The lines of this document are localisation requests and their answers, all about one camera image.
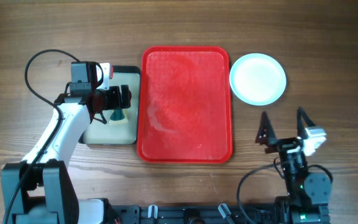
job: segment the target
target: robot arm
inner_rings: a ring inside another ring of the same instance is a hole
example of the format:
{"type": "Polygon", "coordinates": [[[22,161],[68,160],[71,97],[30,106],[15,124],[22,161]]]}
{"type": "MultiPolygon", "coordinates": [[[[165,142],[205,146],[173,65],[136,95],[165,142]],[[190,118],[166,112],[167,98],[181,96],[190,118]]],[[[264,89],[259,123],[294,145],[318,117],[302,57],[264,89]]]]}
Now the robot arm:
{"type": "Polygon", "coordinates": [[[107,199],[78,200],[67,172],[75,146],[90,123],[96,120],[106,124],[103,110],[131,106],[131,93],[127,85],[122,85],[121,91],[118,86],[109,86],[111,72],[109,63],[71,64],[70,92],[60,94],[54,102],[62,112],[62,122],[44,150],[43,156],[36,165],[29,165],[40,153],[40,149],[58,123],[56,109],[38,143],[22,162],[6,164],[2,170],[1,183],[5,206],[9,203],[22,174],[29,171],[29,178],[17,193],[11,211],[8,211],[8,223],[96,224],[106,223],[108,220],[114,222],[117,219],[107,199]],[[95,118],[95,114],[100,114],[102,119],[95,118]],[[30,197],[27,191],[38,186],[44,186],[45,196],[30,197]]]}
{"type": "Polygon", "coordinates": [[[300,107],[296,119],[298,137],[277,139],[267,113],[262,113],[255,141],[268,146],[266,153],[278,152],[288,192],[288,197],[279,197],[276,201],[281,207],[288,207],[287,212],[282,210],[282,217],[288,217],[292,223],[325,223],[329,221],[328,202],[333,177],[322,166],[308,166],[306,156],[312,155],[325,142],[326,133],[300,107]],[[310,172],[312,167],[322,169],[326,175],[310,172]]]}
{"type": "MultiPolygon", "coordinates": [[[[38,163],[46,163],[50,159],[56,159],[57,161],[64,161],[66,167],[68,167],[75,146],[81,135],[90,125],[91,120],[86,105],[62,103],[58,107],[63,113],[62,125],[38,163]]],[[[24,156],[23,161],[27,161],[27,163],[30,164],[34,160],[47,138],[51,135],[52,130],[57,124],[57,119],[58,113],[57,110],[54,110],[52,119],[40,140],[34,148],[24,156]]]]}

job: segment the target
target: wooden table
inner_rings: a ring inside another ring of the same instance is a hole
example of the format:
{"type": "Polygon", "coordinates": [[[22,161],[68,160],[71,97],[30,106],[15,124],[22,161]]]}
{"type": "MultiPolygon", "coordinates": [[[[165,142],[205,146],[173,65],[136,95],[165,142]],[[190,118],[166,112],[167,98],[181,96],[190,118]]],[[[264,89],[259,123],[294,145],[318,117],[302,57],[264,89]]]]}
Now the wooden table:
{"type": "MultiPolygon", "coordinates": [[[[153,45],[218,45],[232,63],[261,52],[287,73],[284,95],[256,107],[232,97],[234,154],[221,165],[148,164],[135,146],[77,145],[68,169],[79,198],[107,197],[115,205],[234,204],[242,175],[276,156],[254,143],[263,110],[279,138],[296,134],[304,107],[328,134],[308,158],[334,174],[333,223],[358,223],[358,1],[16,1],[0,0],[0,173],[19,161],[43,133],[52,109],[24,85],[28,59],[44,49],[81,60],[140,67],[153,45]]],[[[70,80],[70,58],[48,54],[30,68],[30,82],[54,100],[70,80]]],[[[247,180],[244,202],[285,195],[267,170],[247,180]]],[[[4,205],[0,184],[0,222],[4,205]]]]}

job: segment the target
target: green sponge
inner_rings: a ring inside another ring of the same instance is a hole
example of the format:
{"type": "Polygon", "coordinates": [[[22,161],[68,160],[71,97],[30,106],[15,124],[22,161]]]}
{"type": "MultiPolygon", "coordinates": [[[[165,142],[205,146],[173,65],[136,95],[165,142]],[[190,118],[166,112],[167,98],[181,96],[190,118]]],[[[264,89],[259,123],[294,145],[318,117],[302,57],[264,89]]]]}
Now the green sponge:
{"type": "Polygon", "coordinates": [[[127,112],[125,109],[123,110],[113,110],[110,116],[110,124],[124,124],[128,122],[127,112]]]}

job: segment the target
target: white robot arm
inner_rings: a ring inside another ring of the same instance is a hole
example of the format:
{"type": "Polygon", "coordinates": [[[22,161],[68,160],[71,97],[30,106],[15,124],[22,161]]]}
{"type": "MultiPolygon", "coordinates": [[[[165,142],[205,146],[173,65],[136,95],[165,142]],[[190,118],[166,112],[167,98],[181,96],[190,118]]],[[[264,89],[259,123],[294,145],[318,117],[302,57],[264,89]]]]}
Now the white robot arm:
{"type": "Polygon", "coordinates": [[[107,199],[77,199],[67,172],[75,146],[90,123],[107,123],[103,116],[103,120],[96,119],[95,114],[130,107],[128,86],[121,86],[121,91],[118,86],[110,87],[110,64],[103,63],[100,69],[96,65],[95,62],[72,63],[70,93],[62,93],[55,100],[62,112],[62,122],[52,140],[44,151],[40,151],[58,124],[56,109],[38,143],[22,162],[6,164],[2,170],[2,193],[7,206],[22,174],[31,169],[31,178],[21,187],[11,209],[7,209],[8,223],[97,224],[106,223],[106,219],[115,222],[114,211],[111,206],[106,206],[107,199]],[[30,166],[40,152],[42,157],[36,165],[30,166]],[[45,196],[28,196],[27,191],[37,186],[45,187],[45,196]]]}

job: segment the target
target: table surface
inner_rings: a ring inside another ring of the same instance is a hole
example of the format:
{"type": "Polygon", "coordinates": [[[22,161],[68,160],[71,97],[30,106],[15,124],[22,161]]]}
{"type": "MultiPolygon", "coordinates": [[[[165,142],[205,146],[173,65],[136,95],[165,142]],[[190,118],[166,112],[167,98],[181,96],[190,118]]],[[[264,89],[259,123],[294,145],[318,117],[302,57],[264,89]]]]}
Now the table surface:
{"type": "MultiPolygon", "coordinates": [[[[81,60],[140,67],[153,45],[217,45],[232,63],[252,52],[271,55],[288,80],[284,95],[268,106],[232,96],[232,158],[221,165],[148,164],[135,146],[79,144],[68,168],[78,197],[115,205],[234,204],[241,176],[276,156],[254,143],[261,112],[287,138],[296,134],[302,106],[328,134],[308,160],[334,174],[332,222],[358,223],[358,1],[17,2],[0,0],[0,173],[32,149],[52,115],[24,84],[24,67],[36,52],[62,49],[81,60]]],[[[54,100],[70,80],[70,62],[60,54],[38,58],[31,85],[54,100]]],[[[283,180],[266,170],[247,180],[242,199],[272,202],[285,194],[283,180]]],[[[3,213],[0,184],[0,222],[3,213]]]]}

